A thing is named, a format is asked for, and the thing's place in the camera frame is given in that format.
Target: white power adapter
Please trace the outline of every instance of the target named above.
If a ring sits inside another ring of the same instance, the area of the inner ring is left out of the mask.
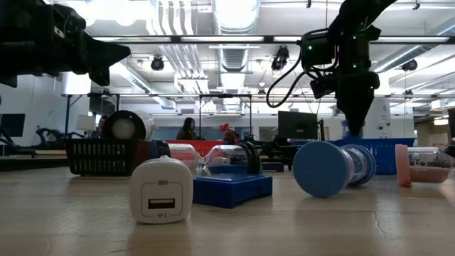
[[[183,220],[193,203],[193,176],[181,161],[162,156],[136,167],[131,177],[129,207],[142,223]]]

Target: wooden table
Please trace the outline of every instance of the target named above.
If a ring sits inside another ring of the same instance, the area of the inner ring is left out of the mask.
[[[0,173],[0,255],[455,255],[455,183],[400,188],[393,177],[329,199],[289,172],[274,195],[227,210],[193,205],[168,225],[137,225],[127,178],[67,168]]]

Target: black basket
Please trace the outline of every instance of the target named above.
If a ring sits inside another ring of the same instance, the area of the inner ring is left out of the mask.
[[[72,174],[130,176],[149,159],[150,142],[139,139],[66,139]]]

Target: usb port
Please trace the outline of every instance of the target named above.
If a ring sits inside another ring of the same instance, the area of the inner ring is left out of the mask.
[[[149,199],[149,210],[172,209],[176,207],[176,199]]]

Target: pink container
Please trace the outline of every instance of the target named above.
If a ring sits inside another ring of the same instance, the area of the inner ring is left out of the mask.
[[[443,183],[454,173],[455,159],[436,147],[395,146],[398,182]]]

